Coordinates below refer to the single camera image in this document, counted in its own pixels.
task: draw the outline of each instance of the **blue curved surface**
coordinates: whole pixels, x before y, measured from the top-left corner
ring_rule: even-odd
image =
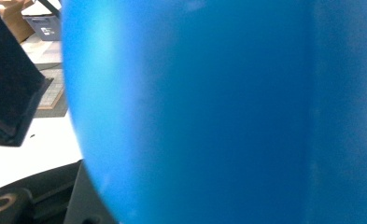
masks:
[[[367,223],[367,1],[65,0],[92,182],[141,223]]]

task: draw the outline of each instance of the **white surface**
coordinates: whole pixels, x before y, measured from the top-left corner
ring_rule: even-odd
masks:
[[[49,0],[49,2],[57,9],[61,9],[61,3],[58,0]],[[23,16],[39,16],[39,15],[49,15],[51,14],[51,12],[39,1],[36,1],[33,5],[24,9],[21,12],[21,14]]]
[[[21,44],[32,63],[61,63],[61,41],[42,41],[34,33]]]
[[[0,147],[0,187],[81,158],[68,114],[34,119],[21,147]]]

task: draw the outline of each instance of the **black object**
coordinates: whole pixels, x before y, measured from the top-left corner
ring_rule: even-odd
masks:
[[[80,164],[65,165],[0,188],[0,224],[62,224]]]
[[[45,78],[0,19],[0,146],[21,145],[45,89]]]
[[[0,188],[0,224],[95,223],[117,222],[99,199],[81,161]]]
[[[85,166],[78,171],[64,224],[117,224],[93,188]]]

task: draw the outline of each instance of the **metal ring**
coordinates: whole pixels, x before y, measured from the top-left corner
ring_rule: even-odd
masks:
[[[8,193],[8,194],[5,194],[3,196],[0,196],[0,201],[2,201],[2,200],[7,200],[7,202],[0,206],[0,212],[6,210],[12,204],[14,204],[15,201],[17,201],[17,195],[13,194],[13,193]]]

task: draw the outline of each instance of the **blue surface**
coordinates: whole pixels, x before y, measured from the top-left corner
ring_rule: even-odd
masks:
[[[63,8],[70,111],[114,217],[367,223],[367,1]]]

